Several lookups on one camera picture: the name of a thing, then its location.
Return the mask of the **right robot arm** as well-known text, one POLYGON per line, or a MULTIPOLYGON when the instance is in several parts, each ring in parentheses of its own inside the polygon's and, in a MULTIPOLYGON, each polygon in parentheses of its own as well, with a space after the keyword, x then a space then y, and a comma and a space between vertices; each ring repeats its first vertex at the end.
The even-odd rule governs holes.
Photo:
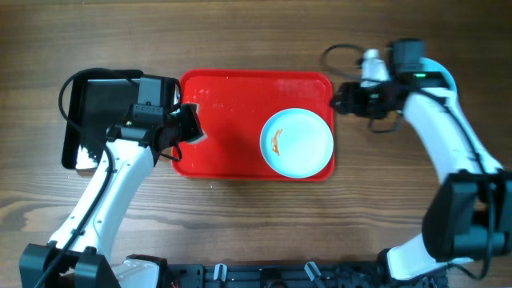
POLYGON ((459 103, 458 87, 420 39, 389 45, 387 58, 360 48, 360 75, 347 74, 331 105, 369 122, 396 113, 409 123, 434 165, 439 188, 419 235, 378 256, 382 283, 398 285, 511 252, 511 173, 484 147, 459 103))

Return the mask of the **green and brown sponge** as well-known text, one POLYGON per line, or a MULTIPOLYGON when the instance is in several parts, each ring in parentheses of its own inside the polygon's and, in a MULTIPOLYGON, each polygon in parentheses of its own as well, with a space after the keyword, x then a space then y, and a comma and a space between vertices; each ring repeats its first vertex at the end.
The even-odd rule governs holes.
POLYGON ((200 142, 206 136, 199 118, 199 105, 196 103, 188 103, 188 143, 200 142))

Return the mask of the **light blue plate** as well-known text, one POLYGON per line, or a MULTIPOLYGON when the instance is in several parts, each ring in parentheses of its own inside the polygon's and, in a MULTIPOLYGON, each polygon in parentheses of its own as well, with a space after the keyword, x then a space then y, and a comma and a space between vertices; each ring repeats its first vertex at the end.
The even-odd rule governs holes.
POLYGON ((286 178, 305 179, 327 168, 334 154, 334 136, 316 113, 289 108, 266 121, 259 147, 272 171, 286 178))
POLYGON ((448 71, 447 68, 445 68, 439 62, 436 62, 433 59, 425 58, 425 57, 421 58, 421 64, 423 64, 424 71, 427 71, 427 72, 440 72, 443 75, 443 77, 445 78, 445 80, 447 81, 448 86, 449 86, 449 90, 451 90, 455 94, 458 94, 457 83, 456 83, 454 77, 448 71))

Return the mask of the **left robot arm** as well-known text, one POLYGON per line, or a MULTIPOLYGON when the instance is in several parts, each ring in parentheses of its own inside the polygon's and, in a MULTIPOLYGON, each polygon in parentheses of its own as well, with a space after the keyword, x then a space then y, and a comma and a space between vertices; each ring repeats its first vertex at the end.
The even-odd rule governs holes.
POLYGON ((78 204, 44 246, 29 244, 19 272, 24 287, 170 287, 164 258, 131 255, 110 265, 127 208, 167 148, 203 136, 195 104, 176 78, 143 75, 138 99, 104 138, 98 167, 78 204))

